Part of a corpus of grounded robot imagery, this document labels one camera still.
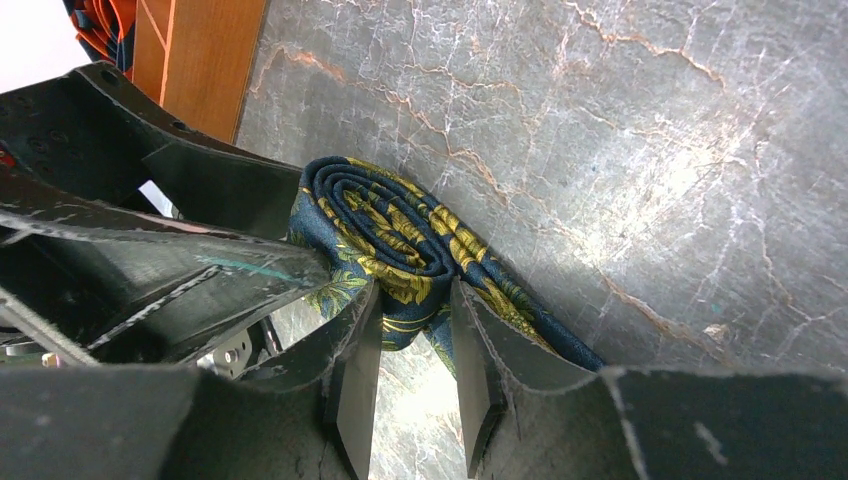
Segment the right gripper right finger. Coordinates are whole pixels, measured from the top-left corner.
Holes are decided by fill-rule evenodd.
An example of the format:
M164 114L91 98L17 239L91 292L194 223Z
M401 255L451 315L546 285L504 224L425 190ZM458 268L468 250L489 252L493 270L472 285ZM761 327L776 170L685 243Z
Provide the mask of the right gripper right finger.
M452 283L450 302L467 474L479 479L499 428L517 414L515 391L561 393L595 373L508 325L465 282Z

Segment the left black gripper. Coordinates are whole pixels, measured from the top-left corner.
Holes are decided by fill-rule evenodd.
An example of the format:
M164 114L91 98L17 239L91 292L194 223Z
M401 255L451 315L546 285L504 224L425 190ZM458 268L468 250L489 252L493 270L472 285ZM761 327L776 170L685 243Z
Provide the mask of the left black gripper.
M104 63L2 94L4 323L71 365L186 364L328 282L259 239L287 233L301 170L189 132ZM192 222L135 211L148 182Z

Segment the blue yellow floral tie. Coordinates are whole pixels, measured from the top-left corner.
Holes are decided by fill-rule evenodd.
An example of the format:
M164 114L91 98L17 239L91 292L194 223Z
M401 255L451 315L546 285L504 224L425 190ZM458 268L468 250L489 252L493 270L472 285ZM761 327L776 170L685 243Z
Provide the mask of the blue yellow floral tie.
M451 288L461 280L543 349L589 371L606 364L520 286L454 212L382 167L340 156L310 162L299 179L287 239L329 262L330 282L307 297L326 319L368 284L379 284L385 351L403 350L424 335L454 373Z

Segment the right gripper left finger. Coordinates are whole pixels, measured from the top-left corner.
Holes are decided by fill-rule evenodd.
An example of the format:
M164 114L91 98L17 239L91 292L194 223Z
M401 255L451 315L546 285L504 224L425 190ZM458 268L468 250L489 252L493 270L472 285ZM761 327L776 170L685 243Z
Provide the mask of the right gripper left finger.
M339 314L238 378L283 401L284 453L300 479L369 474L380 307L379 287L369 282Z

